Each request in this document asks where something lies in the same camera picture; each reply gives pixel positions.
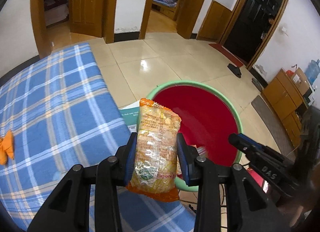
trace screw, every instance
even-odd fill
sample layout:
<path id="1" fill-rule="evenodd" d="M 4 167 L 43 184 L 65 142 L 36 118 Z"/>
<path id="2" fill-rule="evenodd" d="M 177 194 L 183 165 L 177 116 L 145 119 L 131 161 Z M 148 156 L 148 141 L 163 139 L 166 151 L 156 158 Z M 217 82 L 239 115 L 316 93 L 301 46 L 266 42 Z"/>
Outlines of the screw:
<path id="1" fill-rule="evenodd" d="M 239 163 L 235 163 L 233 165 L 233 169 L 235 169 L 236 171 L 240 171 L 242 169 L 242 165 Z"/>
<path id="2" fill-rule="evenodd" d="M 117 160 L 118 160 L 117 156 L 112 155 L 112 156 L 108 157 L 109 163 L 115 163 Z"/>
<path id="3" fill-rule="evenodd" d="M 81 166 L 80 164 L 76 164 L 76 165 L 74 165 L 74 166 L 72 167 L 72 169 L 73 169 L 74 171 L 79 171 L 79 170 L 81 170 L 81 168 L 82 168 L 82 166 Z"/>
<path id="4" fill-rule="evenodd" d="M 205 156 L 203 156 L 203 155 L 197 156 L 196 159 L 197 159 L 198 162 L 201 162 L 201 163 L 203 163 L 206 160 Z"/>

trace wooden door frame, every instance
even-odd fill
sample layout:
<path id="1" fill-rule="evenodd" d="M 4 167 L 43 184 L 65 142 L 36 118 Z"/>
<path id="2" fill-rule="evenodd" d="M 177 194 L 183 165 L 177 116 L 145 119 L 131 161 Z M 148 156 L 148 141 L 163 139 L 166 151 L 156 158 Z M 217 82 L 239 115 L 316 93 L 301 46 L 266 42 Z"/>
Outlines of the wooden door frame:
<path id="1" fill-rule="evenodd" d="M 139 39 L 144 39 L 146 36 L 148 20 L 152 7 L 153 0 L 146 0 L 142 22 L 140 27 Z M 177 33 L 182 37 L 189 39 L 192 30 L 196 24 L 196 20 L 202 8 L 204 0 L 186 0 L 186 4 L 179 13 L 183 13 L 184 17 L 177 20 Z"/>
<path id="2" fill-rule="evenodd" d="M 104 8 L 102 20 L 102 37 L 105 43 L 113 43 L 116 0 L 104 0 Z M 31 23 L 33 35 L 35 37 L 36 46 L 40 58 L 44 58 L 51 54 L 51 44 L 49 41 L 47 27 L 44 18 L 44 0 L 30 0 Z"/>
<path id="3" fill-rule="evenodd" d="M 271 25 L 266 37 L 264 38 L 264 40 L 262 41 L 262 43 L 260 44 L 260 46 L 258 47 L 258 49 L 256 50 L 256 53 L 253 55 L 253 57 L 251 58 L 250 62 L 247 65 L 247 69 L 250 70 L 253 67 L 253 64 L 257 61 L 257 59 L 259 58 L 259 56 L 261 55 L 261 53 L 263 52 L 264 48 L 267 46 L 270 38 L 272 37 L 273 33 L 275 32 L 276 28 L 278 27 L 278 24 L 282 18 L 282 15 L 284 13 L 284 10 L 287 6 L 289 0 L 282 0 L 282 3 L 280 5 L 279 11 L 275 17 L 275 21 L 274 23 Z M 243 8 L 243 6 L 245 5 L 246 0 L 237 0 L 234 9 L 232 10 L 232 14 L 231 14 L 231 18 L 229 23 L 227 24 L 223 35 L 221 36 L 221 38 L 218 40 L 218 43 L 220 43 L 221 45 L 224 45 L 232 28 L 234 27 L 236 20 L 238 19 L 241 10 Z"/>

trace gray mat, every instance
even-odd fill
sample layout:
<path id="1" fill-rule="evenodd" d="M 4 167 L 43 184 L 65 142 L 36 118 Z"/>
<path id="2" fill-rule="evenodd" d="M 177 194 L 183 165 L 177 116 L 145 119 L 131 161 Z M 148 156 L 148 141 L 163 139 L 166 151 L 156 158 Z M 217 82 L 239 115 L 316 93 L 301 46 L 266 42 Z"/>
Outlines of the gray mat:
<path id="1" fill-rule="evenodd" d="M 257 96 L 251 102 L 251 105 L 269 129 L 273 139 L 276 141 L 280 149 L 281 154 L 287 156 L 292 152 L 294 147 L 278 117 L 273 114 L 260 96 Z M 295 160 L 294 153 L 289 154 L 287 157 L 292 161 Z"/>

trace plaid tablecloth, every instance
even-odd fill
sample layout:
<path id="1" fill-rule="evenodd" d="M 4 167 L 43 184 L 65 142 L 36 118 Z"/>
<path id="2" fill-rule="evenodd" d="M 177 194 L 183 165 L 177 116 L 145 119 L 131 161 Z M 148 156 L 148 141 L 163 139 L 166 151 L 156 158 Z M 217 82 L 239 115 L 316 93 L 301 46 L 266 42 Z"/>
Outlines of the plaid tablecloth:
<path id="1" fill-rule="evenodd" d="M 14 160 L 0 165 L 0 200 L 24 230 L 74 164 L 98 164 L 130 136 L 89 44 L 52 54 L 2 86 L 0 123 L 1 136 L 12 130 L 15 153 Z M 124 231 L 190 231 L 194 226 L 194 215 L 179 202 L 156 202 L 122 188 L 119 205 Z"/>

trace blue plastic water bottle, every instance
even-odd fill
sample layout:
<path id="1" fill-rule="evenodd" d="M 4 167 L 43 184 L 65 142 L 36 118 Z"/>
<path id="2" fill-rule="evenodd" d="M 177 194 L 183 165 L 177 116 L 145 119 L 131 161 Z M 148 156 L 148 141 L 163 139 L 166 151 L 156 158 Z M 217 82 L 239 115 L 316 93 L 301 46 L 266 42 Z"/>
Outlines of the blue plastic water bottle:
<path id="1" fill-rule="evenodd" d="M 311 85 L 315 82 L 316 78 L 320 73 L 319 63 L 319 59 L 317 61 L 311 60 L 311 62 L 308 65 L 308 68 L 305 71 L 305 75 L 307 76 L 308 81 Z"/>

